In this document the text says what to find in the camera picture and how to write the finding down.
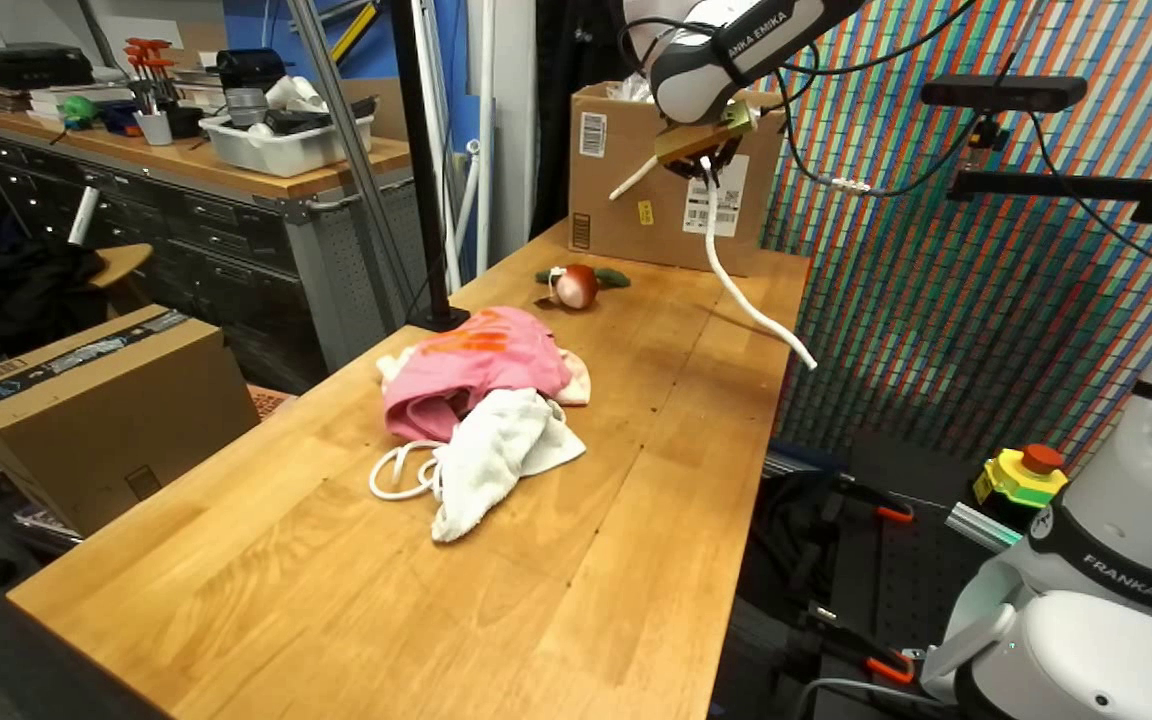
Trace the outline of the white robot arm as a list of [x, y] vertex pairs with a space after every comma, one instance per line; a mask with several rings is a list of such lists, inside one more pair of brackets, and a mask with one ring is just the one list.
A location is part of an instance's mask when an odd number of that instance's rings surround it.
[[620, 0], [624, 46], [667, 123], [709, 123], [863, 0]]

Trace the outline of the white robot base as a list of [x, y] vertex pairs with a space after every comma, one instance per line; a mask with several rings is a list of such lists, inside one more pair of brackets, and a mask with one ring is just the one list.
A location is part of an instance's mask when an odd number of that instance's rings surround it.
[[959, 720], [1152, 720], [1152, 361], [1097, 458], [959, 587], [921, 688]]

